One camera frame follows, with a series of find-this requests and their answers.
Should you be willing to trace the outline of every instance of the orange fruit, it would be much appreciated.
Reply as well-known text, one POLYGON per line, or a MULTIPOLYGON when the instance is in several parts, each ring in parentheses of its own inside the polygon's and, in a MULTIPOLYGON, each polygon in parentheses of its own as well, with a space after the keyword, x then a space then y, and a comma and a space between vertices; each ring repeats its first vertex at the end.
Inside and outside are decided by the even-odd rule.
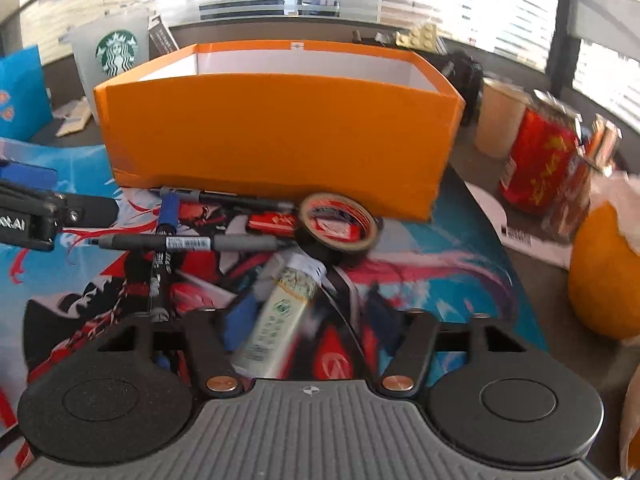
POLYGON ((640 256, 620 235, 609 202, 591 211, 575 235, 568 286, 589 329, 619 340, 640 334, 640 256))
POLYGON ((640 469, 640 433, 636 433, 636 436, 629 443, 626 462, 630 468, 640 469))

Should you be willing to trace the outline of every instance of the red can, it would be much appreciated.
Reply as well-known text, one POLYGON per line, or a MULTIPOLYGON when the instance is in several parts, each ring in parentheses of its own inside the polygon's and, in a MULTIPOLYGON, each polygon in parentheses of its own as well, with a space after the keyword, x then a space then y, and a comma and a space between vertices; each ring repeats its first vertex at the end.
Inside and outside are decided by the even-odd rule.
POLYGON ((548 92, 534 92, 500 179, 511 205, 535 215, 546 212, 580 143, 581 121, 578 112, 548 92))

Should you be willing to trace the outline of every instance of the frosted plastic cup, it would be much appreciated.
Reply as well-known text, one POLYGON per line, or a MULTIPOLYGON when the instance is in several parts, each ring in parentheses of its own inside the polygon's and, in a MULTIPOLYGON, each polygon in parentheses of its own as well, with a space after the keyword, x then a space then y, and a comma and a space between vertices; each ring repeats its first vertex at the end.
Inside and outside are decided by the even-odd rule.
POLYGON ((493 158, 505 158, 516 140, 530 95, 522 88, 485 79, 476 148, 493 158))
POLYGON ((62 43, 70 43, 78 74, 98 123, 94 87, 139 64, 149 61, 149 11, 124 10, 72 28, 62 43))

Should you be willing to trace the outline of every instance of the barcode label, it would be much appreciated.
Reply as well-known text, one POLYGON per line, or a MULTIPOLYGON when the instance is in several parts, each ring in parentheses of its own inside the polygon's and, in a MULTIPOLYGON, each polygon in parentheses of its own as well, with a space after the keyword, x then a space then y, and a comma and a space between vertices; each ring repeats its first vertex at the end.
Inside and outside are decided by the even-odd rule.
POLYGON ((513 178, 513 174, 516 172, 516 161, 513 160, 513 157, 509 157, 509 161, 507 165, 504 167, 504 172, 502 173, 502 177, 500 178, 500 184, 504 189, 508 189, 509 184, 511 183, 511 179, 513 178))
POLYGON ((168 251, 210 251, 211 240, 206 236, 168 236, 168 251))
POLYGON ((502 236, 531 247, 531 235, 507 225, 502 226, 502 236))

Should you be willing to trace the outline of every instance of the blue shopping bag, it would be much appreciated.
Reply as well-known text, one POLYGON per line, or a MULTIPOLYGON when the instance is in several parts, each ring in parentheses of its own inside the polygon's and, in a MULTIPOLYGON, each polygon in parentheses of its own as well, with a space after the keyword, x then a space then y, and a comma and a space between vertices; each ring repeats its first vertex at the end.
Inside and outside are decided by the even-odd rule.
POLYGON ((29 140, 52 118, 38 47, 0 58, 0 137, 29 140))

